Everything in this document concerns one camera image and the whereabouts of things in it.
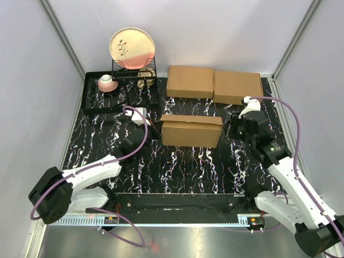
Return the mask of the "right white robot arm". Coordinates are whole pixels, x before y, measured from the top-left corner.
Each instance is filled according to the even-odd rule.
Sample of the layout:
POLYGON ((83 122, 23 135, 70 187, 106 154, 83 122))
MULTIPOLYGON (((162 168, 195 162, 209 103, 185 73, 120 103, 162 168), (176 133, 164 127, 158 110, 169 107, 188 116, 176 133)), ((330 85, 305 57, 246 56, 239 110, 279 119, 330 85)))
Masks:
POLYGON ((304 175, 294 166, 287 145, 273 138, 268 119, 261 111, 234 113, 226 124, 226 136, 242 140, 264 169, 278 180, 294 203, 289 206, 250 176, 244 185, 244 207, 250 213, 259 210, 274 217, 295 237, 300 249, 316 257, 340 242, 343 216, 337 215, 315 192, 304 175))

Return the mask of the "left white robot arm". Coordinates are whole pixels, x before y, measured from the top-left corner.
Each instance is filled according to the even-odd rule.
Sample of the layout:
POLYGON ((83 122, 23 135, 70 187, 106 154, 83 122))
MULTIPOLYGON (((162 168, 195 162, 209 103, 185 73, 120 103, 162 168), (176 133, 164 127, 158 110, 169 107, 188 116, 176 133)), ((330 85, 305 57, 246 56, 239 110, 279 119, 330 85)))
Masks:
POLYGON ((46 225, 61 219, 66 213, 100 208, 112 212, 116 200, 106 188, 92 185, 129 170, 138 164, 138 155, 149 147, 160 132, 153 125, 139 126, 112 153, 81 167, 47 169, 28 195, 33 205, 31 220, 41 219, 46 225))

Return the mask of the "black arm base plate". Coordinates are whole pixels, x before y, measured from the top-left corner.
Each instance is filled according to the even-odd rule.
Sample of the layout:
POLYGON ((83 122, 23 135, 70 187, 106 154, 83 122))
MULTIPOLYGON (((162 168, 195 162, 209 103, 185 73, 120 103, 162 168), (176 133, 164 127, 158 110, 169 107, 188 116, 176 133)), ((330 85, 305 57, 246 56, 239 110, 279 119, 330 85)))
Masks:
POLYGON ((243 194, 113 193, 104 210, 131 214, 143 210, 216 210, 260 214, 254 201, 243 194))

